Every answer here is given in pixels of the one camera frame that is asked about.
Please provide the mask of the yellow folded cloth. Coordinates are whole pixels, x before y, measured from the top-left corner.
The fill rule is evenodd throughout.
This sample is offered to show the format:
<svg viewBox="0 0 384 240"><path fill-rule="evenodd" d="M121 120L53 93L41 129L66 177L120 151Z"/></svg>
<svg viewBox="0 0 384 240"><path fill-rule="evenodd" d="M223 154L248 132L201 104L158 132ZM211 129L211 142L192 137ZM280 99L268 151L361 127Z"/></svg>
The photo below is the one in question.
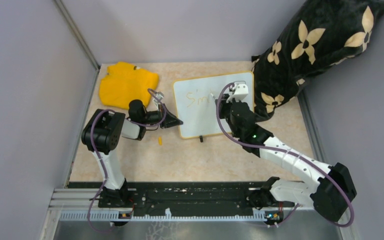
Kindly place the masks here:
<svg viewBox="0 0 384 240"><path fill-rule="evenodd" d="M105 106L127 110L133 100L140 100L147 106L151 100L148 89L155 90L159 80L157 73L128 62L118 62L107 67L98 96Z"/></svg>

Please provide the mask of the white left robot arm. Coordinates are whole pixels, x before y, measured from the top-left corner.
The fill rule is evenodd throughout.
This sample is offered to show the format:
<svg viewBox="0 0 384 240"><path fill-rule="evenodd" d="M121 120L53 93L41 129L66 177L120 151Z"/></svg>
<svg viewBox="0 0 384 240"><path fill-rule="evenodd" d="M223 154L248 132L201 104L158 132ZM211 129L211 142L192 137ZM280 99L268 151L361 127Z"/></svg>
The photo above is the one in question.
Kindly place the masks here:
<svg viewBox="0 0 384 240"><path fill-rule="evenodd" d="M98 194L101 208L124 207L131 199L116 153L120 138L141 141L148 128L168 129L183 124L164 103L157 102L156 107L147 111L143 102L135 99L128 104L128 114L97 109L84 127L81 142L92 152L103 177Z"/></svg>

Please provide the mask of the black floral pillow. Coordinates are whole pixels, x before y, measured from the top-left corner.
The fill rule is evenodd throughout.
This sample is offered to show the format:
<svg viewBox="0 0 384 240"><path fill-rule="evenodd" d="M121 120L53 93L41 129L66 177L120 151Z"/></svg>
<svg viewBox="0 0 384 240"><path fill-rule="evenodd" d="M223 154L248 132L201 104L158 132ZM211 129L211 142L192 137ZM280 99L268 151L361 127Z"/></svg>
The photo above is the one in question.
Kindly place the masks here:
<svg viewBox="0 0 384 240"><path fill-rule="evenodd" d="M364 53L384 0L307 0L264 53L253 56L254 112L260 122L318 75Z"/></svg>

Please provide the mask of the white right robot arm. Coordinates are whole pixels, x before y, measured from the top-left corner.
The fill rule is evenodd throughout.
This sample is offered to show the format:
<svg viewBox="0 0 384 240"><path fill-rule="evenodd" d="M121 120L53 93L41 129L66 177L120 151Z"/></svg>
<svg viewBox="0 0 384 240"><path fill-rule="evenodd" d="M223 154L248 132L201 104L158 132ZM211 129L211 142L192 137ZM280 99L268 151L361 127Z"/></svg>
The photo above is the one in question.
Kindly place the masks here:
<svg viewBox="0 0 384 240"><path fill-rule="evenodd" d="M292 202L313 209L338 227L353 224L352 201L357 195L349 169L342 163L329 165L310 158L283 143L256 122L247 103L222 94L214 99L217 123L222 133L246 152L266 159L300 178L273 177L263 187L261 199L267 206Z"/></svg>

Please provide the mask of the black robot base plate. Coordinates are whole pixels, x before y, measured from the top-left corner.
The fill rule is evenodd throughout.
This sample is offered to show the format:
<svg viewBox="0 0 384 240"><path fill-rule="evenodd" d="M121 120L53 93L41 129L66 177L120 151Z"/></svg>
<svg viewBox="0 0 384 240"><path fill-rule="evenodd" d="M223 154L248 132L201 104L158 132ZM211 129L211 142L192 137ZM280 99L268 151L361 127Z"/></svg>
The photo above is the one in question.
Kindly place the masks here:
<svg viewBox="0 0 384 240"><path fill-rule="evenodd" d="M131 199L124 206L99 209L124 209L121 220L150 219L231 219L263 216L263 210L273 212L282 207L294 207L292 202L280 203L269 196L257 182L128 182Z"/></svg>

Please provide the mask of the yellow marker cap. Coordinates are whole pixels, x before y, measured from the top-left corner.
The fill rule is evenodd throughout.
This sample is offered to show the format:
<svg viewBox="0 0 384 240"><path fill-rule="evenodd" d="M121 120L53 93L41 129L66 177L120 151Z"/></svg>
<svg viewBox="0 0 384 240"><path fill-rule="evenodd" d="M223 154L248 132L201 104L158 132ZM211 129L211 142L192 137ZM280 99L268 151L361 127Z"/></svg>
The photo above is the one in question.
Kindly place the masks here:
<svg viewBox="0 0 384 240"><path fill-rule="evenodd" d="M158 137L158 144L159 144L160 146L163 145L163 139L162 139L161 136Z"/></svg>

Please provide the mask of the aluminium frame rail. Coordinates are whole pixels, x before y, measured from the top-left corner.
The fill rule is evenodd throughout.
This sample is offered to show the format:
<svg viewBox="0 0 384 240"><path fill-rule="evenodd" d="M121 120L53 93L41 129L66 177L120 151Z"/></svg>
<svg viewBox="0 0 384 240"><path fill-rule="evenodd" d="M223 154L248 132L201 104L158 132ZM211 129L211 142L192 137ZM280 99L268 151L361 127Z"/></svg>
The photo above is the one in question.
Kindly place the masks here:
<svg viewBox="0 0 384 240"><path fill-rule="evenodd" d="M296 206L338 222L348 205L327 184L315 191L301 182L130 182L121 196L95 182L76 182L53 191L49 208L66 221L266 222L276 225Z"/></svg>

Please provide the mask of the yellow framed whiteboard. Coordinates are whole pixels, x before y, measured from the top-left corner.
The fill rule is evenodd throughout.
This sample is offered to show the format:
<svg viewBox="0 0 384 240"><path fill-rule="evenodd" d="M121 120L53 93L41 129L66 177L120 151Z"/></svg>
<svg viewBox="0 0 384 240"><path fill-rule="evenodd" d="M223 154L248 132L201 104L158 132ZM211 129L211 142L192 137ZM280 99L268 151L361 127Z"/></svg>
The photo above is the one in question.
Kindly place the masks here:
<svg viewBox="0 0 384 240"><path fill-rule="evenodd" d="M210 93L218 97L226 85L237 81L246 82L249 94L244 102L252 110L254 75L251 71L181 79L173 83L177 118L183 121L183 125L179 126L183 139L222 133L216 119L216 102Z"/></svg>

